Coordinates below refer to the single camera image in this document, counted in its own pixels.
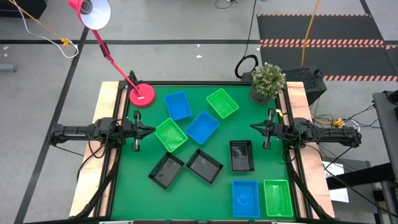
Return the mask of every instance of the wooden table frame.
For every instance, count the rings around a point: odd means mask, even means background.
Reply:
[[[246,82],[146,82],[151,85],[250,85]],[[123,119],[128,109],[128,93],[130,88],[126,88],[125,82],[103,82],[95,109],[93,122],[103,117],[113,117],[115,119]],[[284,123],[289,124],[292,118],[305,118],[311,120],[310,110],[308,108],[307,97],[303,83],[288,82],[287,90],[277,97],[277,104],[284,115]],[[99,142],[92,141],[93,148],[99,147]],[[299,173],[302,180],[307,184],[307,188],[314,196],[316,201],[322,206],[324,211],[334,217],[333,206],[331,204],[326,178],[323,172],[322,159],[319,152],[314,148],[305,147],[300,150],[298,158],[294,162],[294,168]],[[101,159],[91,158],[80,172],[75,196],[70,211],[70,216],[74,216],[86,206],[93,194],[97,191],[100,183],[106,177],[111,169],[114,159],[120,156],[121,149],[112,149],[108,151]],[[85,160],[91,155],[86,147]],[[308,209],[308,203],[304,200],[301,191],[297,186],[294,187],[292,182],[292,196],[294,201],[294,209],[296,217],[300,218],[317,218],[314,211]],[[113,180],[104,191],[103,196],[97,203],[96,208],[90,213],[90,216],[103,217],[111,214],[113,202],[114,188],[116,179]]]

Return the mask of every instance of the pink desk lamp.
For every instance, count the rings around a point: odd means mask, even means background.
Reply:
[[[132,86],[130,101],[138,107],[149,106],[155,100],[155,90],[148,84],[135,85],[113,60],[108,47],[101,39],[97,30],[102,29],[111,18],[111,6],[108,0],[68,0],[69,5],[77,12],[80,21],[93,31],[105,58]]]

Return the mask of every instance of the potted plant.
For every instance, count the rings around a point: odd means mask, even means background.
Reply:
[[[265,104],[283,89],[286,77],[282,70],[269,63],[256,67],[253,71],[253,81],[250,88],[250,99],[255,104]]]

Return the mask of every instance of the green table surface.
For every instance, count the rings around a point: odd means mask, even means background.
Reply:
[[[138,108],[145,125],[157,127],[169,118],[164,97],[184,91],[192,111],[189,118],[176,121],[185,128],[206,111],[220,125],[202,145],[188,136],[188,140],[173,154],[187,163],[192,154],[201,149],[220,161],[224,167],[213,184],[209,184],[184,167],[171,186],[164,190],[148,178],[160,158],[167,152],[155,134],[140,141],[140,152],[131,149],[132,139],[122,148],[120,169],[114,195],[112,219],[134,220],[247,220],[233,216],[232,181],[256,180],[259,188],[259,220],[294,220],[294,217],[268,217],[264,200],[264,179],[287,180],[282,159],[282,141],[272,138],[271,150],[262,148],[264,137],[249,127],[267,119],[269,108],[276,108],[275,100],[266,105],[255,105],[249,98],[250,86],[155,86],[156,99],[146,108]],[[221,119],[206,101],[206,97],[223,88],[237,102],[239,109]],[[128,118],[137,108],[129,105]],[[254,155],[253,172],[232,172],[229,153],[230,140],[251,140]]]

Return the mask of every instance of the gray floor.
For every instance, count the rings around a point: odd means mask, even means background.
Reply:
[[[245,39],[252,4],[238,1],[219,10],[214,1],[204,0],[111,0],[109,24],[100,31],[104,39]],[[267,0],[257,2],[257,13],[311,13],[316,0]],[[367,0],[385,40],[398,40],[394,0]],[[67,1],[48,0],[41,21],[71,39],[79,39],[83,26]],[[364,13],[359,0],[322,1],[320,14]],[[35,34],[45,30],[29,21]],[[254,21],[252,39],[258,39]],[[0,18],[0,39],[33,39],[20,19]],[[0,73],[0,217],[12,223],[21,203],[49,126],[71,60],[64,59],[52,45],[0,45],[0,63],[17,63],[17,73]],[[110,45],[121,68],[134,69],[143,80],[235,80],[236,62],[245,45]],[[259,56],[258,46],[249,53]],[[73,49],[67,49],[69,55]],[[250,68],[243,65],[242,71]],[[102,57],[96,45],[85,45],[76,68],[60,123],[89,124],[95,109],[100,83],[121,77]],[[327,82],[317,114],[347,117],[371,104],[375,91],[396,90],[396,82]],[[376,119],[374,111],[358,116],[363,123]],[[372,165],[388,161],[378,129],[362,129],[363,144],[345,155],[348,159],[369,160]],[[83,152],[84,143],[65,147]],[[335,154],[344,148],[327,145]],[[50,148],[25,222],[67,218],[75,189],[76,171],[81,158]],[[351,221],[374,222],[370,213],[340,211],[336,214]]]

